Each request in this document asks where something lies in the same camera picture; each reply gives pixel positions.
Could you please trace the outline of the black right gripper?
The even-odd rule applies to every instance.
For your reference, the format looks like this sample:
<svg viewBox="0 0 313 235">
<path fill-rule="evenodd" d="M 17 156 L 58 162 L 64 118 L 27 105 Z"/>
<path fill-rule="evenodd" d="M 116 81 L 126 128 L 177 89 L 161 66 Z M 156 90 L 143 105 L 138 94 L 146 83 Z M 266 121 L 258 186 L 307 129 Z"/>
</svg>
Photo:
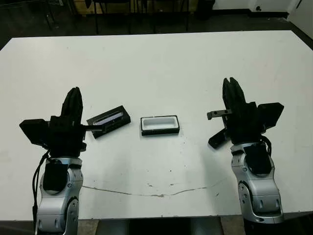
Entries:
<svg viewBox="0 0 313 235">
<path fill-rule="evenodd" d="M 208 112 L 207 119 L 221 117 L 224 128 L 210 137 L 208 143 L 222 145 L 228 140 L 233 144 L 257 141 L 265 131 L 263 115 L 266 104 L 247 103 L 240 84 L 233 77 L 230 81 L 227 78 L 223 80 L 222 97 L 225 109 Z"/>
</svg>

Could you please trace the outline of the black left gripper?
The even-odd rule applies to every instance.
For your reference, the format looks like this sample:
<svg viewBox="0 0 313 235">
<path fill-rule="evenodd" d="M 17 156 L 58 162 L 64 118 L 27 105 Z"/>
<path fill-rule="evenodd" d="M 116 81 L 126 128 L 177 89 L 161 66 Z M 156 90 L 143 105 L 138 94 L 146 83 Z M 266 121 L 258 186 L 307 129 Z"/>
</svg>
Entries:
<svg viewBox="0 0 313 235">
<path fill-rule="evenodd" d="M 87 131 L 103 132 L 103 125 L 81 123 L 83 101 L 80 89 L 72 88 L 62 105 L 61 115 L 52 116 L 49 122 L 48 149 L 53 158 L 78 158 L 86 150 Z"/>
</svg>

